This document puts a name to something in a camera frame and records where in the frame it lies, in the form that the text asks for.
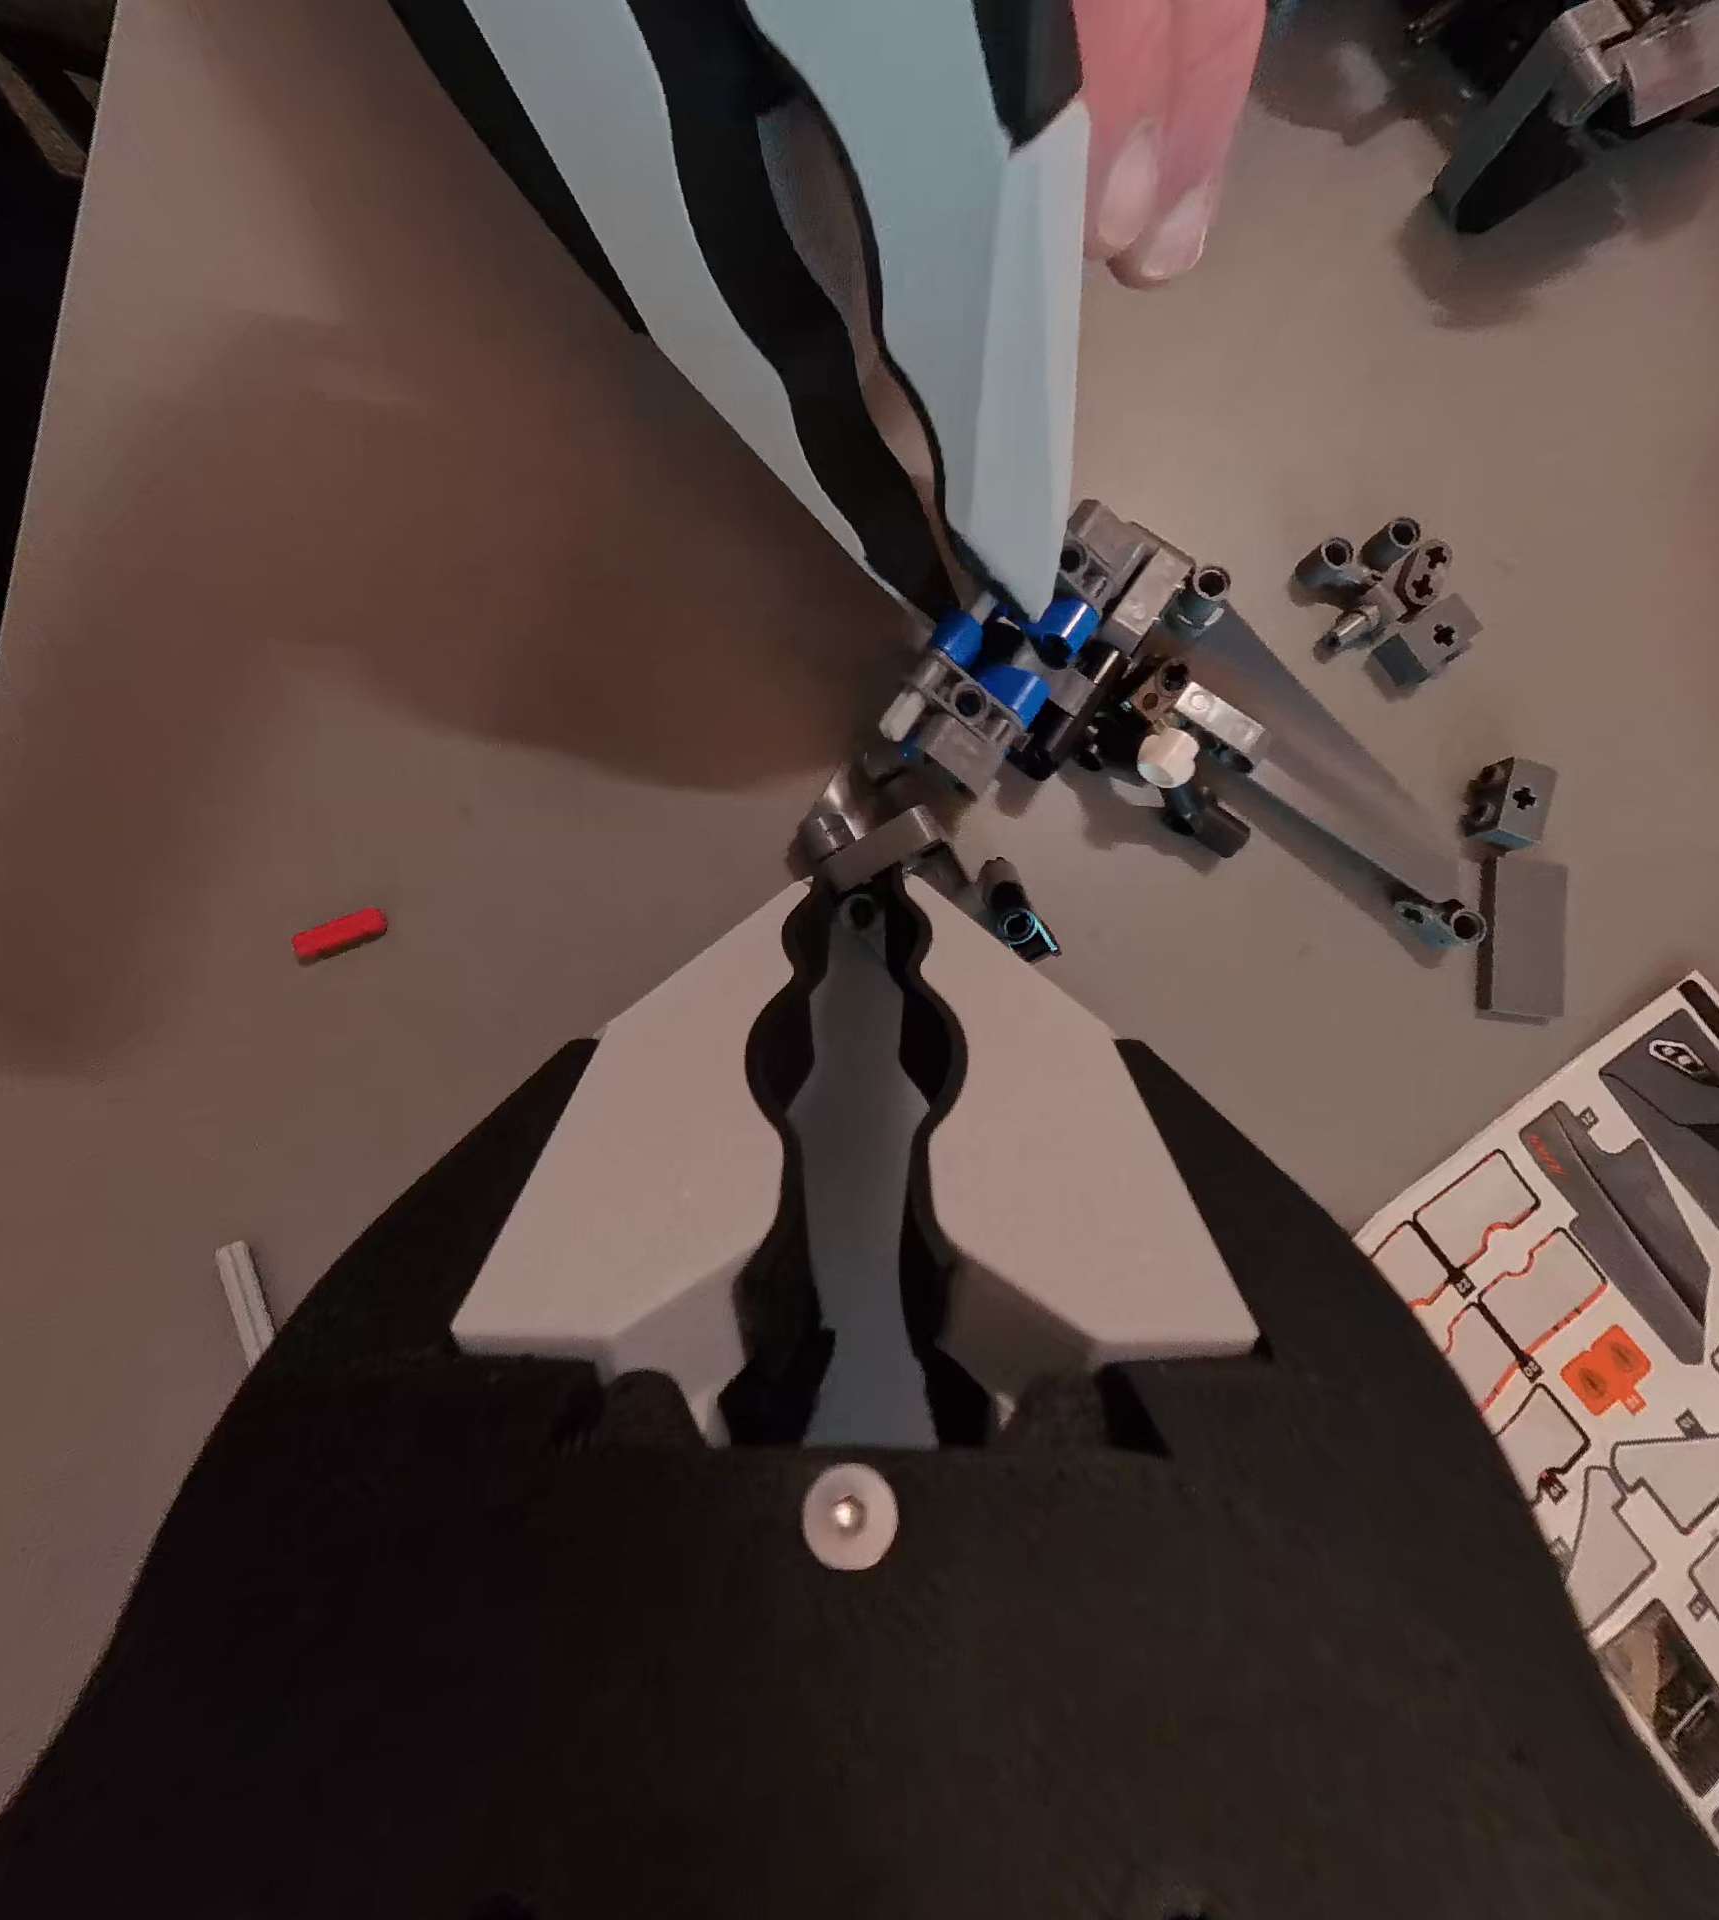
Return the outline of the grey double cross lego connector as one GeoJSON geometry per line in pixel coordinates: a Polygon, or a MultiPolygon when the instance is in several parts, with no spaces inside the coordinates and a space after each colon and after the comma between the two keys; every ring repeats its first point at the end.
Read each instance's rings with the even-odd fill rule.
{"type": "Polygon", "coordinates": [[[1444,600],[1450,543],[1428,536],[1413,516],[1392,516],[1360,543],[1360,564],[1402,614],[1420,614],[1444,600]]]}

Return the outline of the grey lego blade assembly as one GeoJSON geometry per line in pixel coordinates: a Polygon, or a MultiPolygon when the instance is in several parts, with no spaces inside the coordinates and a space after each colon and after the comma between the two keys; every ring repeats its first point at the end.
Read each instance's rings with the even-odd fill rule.
{"type": "Polygon", "coordinates": [[[1011,1394],[986,1394],[952,1352],[970,1261],[942,1236],[931,1183],[931,1129],[970,1075],[970,1045],[922,988],[931,927],[912,916],[906,876],[922,876],[1027,967],[1064,945],[1011,857],[962,868],[942,808],[893,803],[857,771],[840,771],[797,825],[797,868],[840,908],[827,977],[812,993],[815,1068],[790,1103],[832,1340],[812,1442],[978,1449],[1011,1394]]]}

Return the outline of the white lego axle red bush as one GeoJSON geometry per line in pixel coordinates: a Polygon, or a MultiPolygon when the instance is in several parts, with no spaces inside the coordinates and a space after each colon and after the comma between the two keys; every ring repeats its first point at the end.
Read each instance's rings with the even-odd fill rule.
{"type": "Polygon", "coordinates": [[[223,1287],[223,1302],[232,1302],[232,1323],[238,1323],[238,1340],[244,1340],[244,1365],[260,1365],[265,1345],[273,1345],[273,1312],[265,1312],[260,1267],[255,1267],[246,1239],[215,1243],[215,1287],[223,1287]]]}

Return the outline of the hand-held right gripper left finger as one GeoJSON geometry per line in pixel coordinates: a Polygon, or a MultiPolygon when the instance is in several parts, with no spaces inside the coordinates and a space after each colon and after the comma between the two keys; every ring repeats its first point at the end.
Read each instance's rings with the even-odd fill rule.
{"type": "Polygon", "coordinates": [[[664,1376],[700,1427],[805,1442],[819,1323],[797,1094],[832,893],[785,882],[593,1045],[452,1340],[664,1376]]]}

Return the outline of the lego car chassis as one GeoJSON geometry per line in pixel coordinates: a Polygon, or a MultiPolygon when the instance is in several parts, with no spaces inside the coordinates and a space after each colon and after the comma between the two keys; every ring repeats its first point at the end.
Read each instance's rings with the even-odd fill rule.
{"type": "Polygon", "coordinates": [[[1442,0],[1409,46],[1464,84],[1432,179],[1450,232],[1490,232],[1614,146],[1719,129],[1719,0],[1442,0]]]}

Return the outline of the grey lego flat tile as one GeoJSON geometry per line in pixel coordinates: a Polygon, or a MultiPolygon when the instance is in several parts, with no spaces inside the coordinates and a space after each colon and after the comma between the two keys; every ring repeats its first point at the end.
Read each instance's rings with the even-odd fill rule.
{"type": "Polygon", "coordinates": [[[1487,857],[1480,1012],[1506,1023],[1566,1014],[1566,866],[1540,854],[1487,857]]]}

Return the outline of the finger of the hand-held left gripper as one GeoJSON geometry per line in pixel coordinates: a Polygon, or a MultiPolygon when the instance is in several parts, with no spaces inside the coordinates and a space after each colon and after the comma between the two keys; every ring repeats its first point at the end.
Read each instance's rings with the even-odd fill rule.
{"type": "Polygon", "coordinates": [[[978,573],[879,352],[875,232],[840,138],[763,7],[470,7],[646,337],[912,607],[978,573]]]}
{"type": "Polygon", "coordinates": [[[772,0],[840,138],[879,352],[922,410],[953,552],[1060,600],[1080,337],[1087,109],[1072,7],[772,0]]]}

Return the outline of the blue grey lego assembly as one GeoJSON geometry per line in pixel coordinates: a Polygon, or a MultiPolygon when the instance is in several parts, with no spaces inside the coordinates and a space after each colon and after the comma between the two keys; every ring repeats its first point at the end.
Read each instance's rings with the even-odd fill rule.
{"type": "Polygon", "coordinates": [[[1413,796],[1310,702],[1231,606],[1231,573],[1101,505],[1075,505],[1038,614],[993,588],[952,607],[857,757],[866,783],[1107,773],[1205,857],[1238,857],[1263,803],[1377,876],[1385,902],[1464,893],[1464,866],[1413,796]]]}

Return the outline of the lego sticker sheet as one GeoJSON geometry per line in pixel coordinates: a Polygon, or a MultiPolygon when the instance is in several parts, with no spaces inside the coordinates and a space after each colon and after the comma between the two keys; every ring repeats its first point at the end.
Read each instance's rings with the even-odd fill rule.
{"type": "Polygon", "coordinates": [[[1354,1243],[1444,1352],[1719,1846],[1719,993],[1687,974],[1354,1243]]]}

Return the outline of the grey lego cross-hole brick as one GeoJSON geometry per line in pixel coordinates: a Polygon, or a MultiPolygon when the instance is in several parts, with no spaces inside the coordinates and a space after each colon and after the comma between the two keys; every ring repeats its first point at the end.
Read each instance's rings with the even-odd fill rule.
{"type": "Polygon", "coordinates": [[[1558,771],[1536,757],[1495,757],[1464,787],[1464,846],[1536,854],[1546,833],[1546,808],[1558,796],[1558,771]]]}
{"type": "Polygon", "coordinates": [[[1487,635],[1480,607],[1450,588],[1428,607],[1409,607],[1368,655],[1377,679],[1387,695],[1420,695],[1432,684],[1450,662],[1471,655],[1471,640],[1487,635]]]}

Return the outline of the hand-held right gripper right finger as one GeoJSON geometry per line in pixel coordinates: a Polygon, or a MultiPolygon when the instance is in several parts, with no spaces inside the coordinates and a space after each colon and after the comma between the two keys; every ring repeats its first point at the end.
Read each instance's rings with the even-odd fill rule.
{"type": "Polygon", "coordinates": [[[1249,1363],[1257,1312],[1120,1033],[922,876],[884,876],[900,1068],[922,1094],[900,1302],[942,1449],[1042,1378],[1249,1363]]]}

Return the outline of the person's left hand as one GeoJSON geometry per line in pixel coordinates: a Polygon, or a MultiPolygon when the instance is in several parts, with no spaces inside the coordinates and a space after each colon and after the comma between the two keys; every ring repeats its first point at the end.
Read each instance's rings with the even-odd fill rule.
{"type": "Polygon", "coordinates": [[[1148,289],[1205,258],[1268,29],[1263,0],[1075,0],[1080,251],[1148,289]]]}

